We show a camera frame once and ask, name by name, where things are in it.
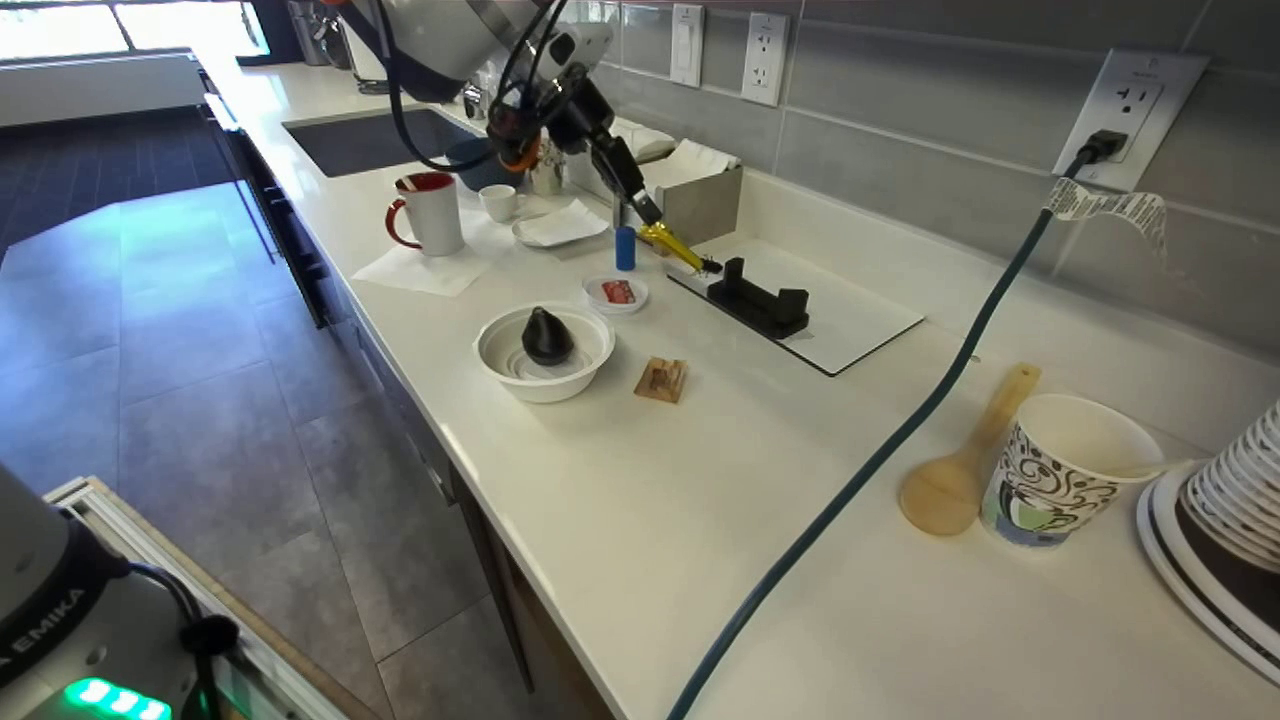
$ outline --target wall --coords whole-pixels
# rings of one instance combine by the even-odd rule
[[[794,14],[780,106],[738,96],[748,10]],[[1163,240],[1058,222],[1036,273],[1280,355],[1277,28],[1277,0],[713,0],[706,87],[680,87],[670,7],[629,0],[601,83],[625,114],[1008,256],[1104,52],[1203,52],[1142,182],[1174,206]]]
[[[98,56],[0,67],[0,127],[119,114],[200,103],[200,62],[190,52]]]

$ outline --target white wall outlet plate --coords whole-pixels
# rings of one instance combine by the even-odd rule
[[[786,96],[786,67],[789,67],[789,14],[751,10],[744,96],[755,103],[775,103]]]
[[[706,3],[674,3],[674,79],[706,79]]]
[[[1192,96],[1203,62],[1210,62],[1203,56],[1113,48],[1054,168],[1069,172],[1081,144],[1092,133],[1107,127],[1107,133],[1124,133],[1128,144],[1120,148],[1120,154],[1104,163],[1088,163],[1081,179],[1120,189],[1120,193],[1137,189],[1163,133],[1174,127],[1178,111]]]

